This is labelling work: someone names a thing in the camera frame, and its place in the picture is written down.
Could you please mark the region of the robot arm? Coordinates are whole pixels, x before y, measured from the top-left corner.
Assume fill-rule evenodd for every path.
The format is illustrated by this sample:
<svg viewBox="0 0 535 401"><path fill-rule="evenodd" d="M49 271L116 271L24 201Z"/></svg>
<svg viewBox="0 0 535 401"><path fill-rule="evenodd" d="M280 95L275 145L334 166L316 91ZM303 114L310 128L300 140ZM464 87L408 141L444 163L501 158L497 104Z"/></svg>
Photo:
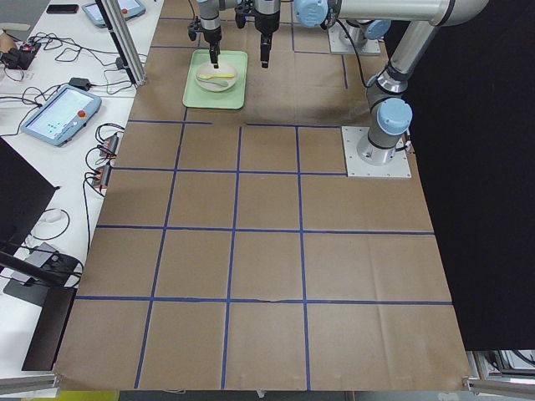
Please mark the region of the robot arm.
<svg viewBox="0 0 535 401"><path fill-rule="evenodd" d="M219 68L218 57L220 54L220 42L222 40L221 21L219 18L219 2L198 0L199 13L188 26L188 37L191 41L196 40L198 33L204 35L209 44L210 61L214 69Z"/></svg>
<svg viewBox="0 0 535 401"><path fill-rule="evenodd" d="M438 30L477 16L486 1L294 1L297 20L307 28L329 28L342 19L408 21L409 27L382 72L368 91L374 123L364 140L364 157L396 152L399 138L412 119L410 106L400 97L410 76Z"/></svg>

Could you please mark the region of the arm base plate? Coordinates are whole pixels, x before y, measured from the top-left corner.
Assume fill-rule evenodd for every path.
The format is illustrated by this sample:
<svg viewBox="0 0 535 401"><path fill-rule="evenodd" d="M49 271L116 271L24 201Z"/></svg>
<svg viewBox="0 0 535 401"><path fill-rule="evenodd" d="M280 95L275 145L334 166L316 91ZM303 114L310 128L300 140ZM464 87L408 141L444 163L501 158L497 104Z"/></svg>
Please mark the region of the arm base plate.
<svg viewBox="0 0 535 401"><path fill-rule="evenodd" d="M391 150L376 148L369 142L369 127L342 126L346 174L349 178L409 179L408 156L403 139Z"/></svg>
<svg viewBox="0 0 535 401"><path fill-rule="evenodd" d="M354 51L350 42L353 40L358 54L363 56L379 56L381 53L379 41L367 38L366 28L371 27L371 21L344 20L342 22L348 30L346 34L339 24L329 29L330 53L349 54Z"/></svg>

